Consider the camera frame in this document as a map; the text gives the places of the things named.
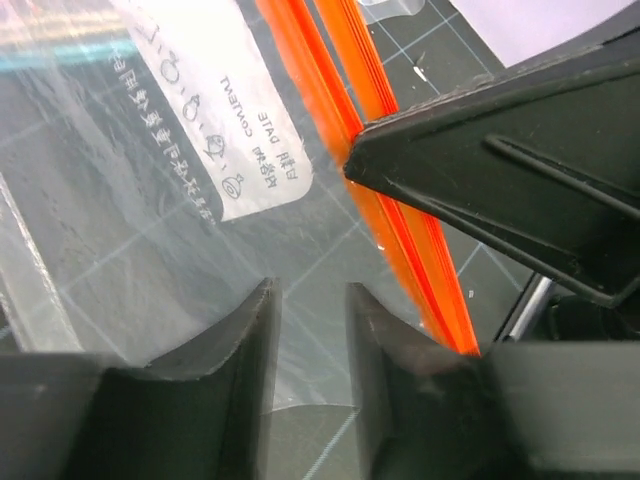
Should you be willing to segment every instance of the transparent plastic bag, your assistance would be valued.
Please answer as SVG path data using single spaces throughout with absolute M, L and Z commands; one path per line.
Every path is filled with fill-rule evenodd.
M 274 408 L 350 404 L 346 282 L 419 318 L 268 25 L 253 0 L 115 5 L 25 4 L 2 45 L 0 173 L 73 335 L 142 365 L 276 276 Z M 11 297 L 16 272 L 0 274 Z M 51 298 L 33 291 L 16 312 L 32 327 Z
M 367 24 L 385 18 L 416 15 L 424 8 L 425 0 L 358 0 Z

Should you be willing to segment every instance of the orange strip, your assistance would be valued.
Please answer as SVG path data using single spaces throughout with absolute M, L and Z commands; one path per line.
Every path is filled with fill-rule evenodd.
M 367 120 L 397 112 L 393 90 L 355 0 L 315 3 Z M 397 272 L 398 276 L 413 276 L 423 301 L 418 304 L 426 303 L 421 311 L 432 312 L 423 317 L 425 328 L 436 339 L 437 333 L 442 332 L 445 343 L 460 352 L 477 352 L 471 320 L 439 222 L 386 197 L 382 197 L 382 207 L 408 260 L 409 270 Z

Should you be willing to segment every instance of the black plastic part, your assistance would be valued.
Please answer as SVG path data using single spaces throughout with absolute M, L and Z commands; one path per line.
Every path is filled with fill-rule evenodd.
M 278 282 L 265 280 L 145 369 L 89 355 L 0 356 L 0 478 L 259 478 L 280 301 Z
M 345 174 L 615 306 L 640 285 L 638 98 L 634 30 L 382 119 Z
M 640 345 L 439 347 L 350 287 L 365 478 L 640 478 Z

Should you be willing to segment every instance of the gray cutting mat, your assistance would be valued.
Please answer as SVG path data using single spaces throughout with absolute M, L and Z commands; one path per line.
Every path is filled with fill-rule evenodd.
M 382 20 L 369 31 L 403 109 L 478 75 L 503 70 L 448 0 L 427 0 L 419 14 Z M 413 69 L 421 56 L 426 81 Z M 491 341 L 531 272 L 456 229 L 444 228 L 476 334 L 480 341 Z M 298 407 L 272 415 L 267 478 L 360 478 L 352 409 Z

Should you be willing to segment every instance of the fish icon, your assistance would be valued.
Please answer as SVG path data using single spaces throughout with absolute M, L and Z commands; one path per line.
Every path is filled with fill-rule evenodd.
M 238 174 L 235 177 L 227 177 L 222 181 L 222 188 L 232 199 L 237 200 L 242 195 L 242 182 L 244 178 Z
M 214 155 L 222 158 L 224 156 L 225 143 L 224 138 L 220 135 L 209 135 L 207 136 L 207 149 L 204 151 L 209 158 L 215 160 Z

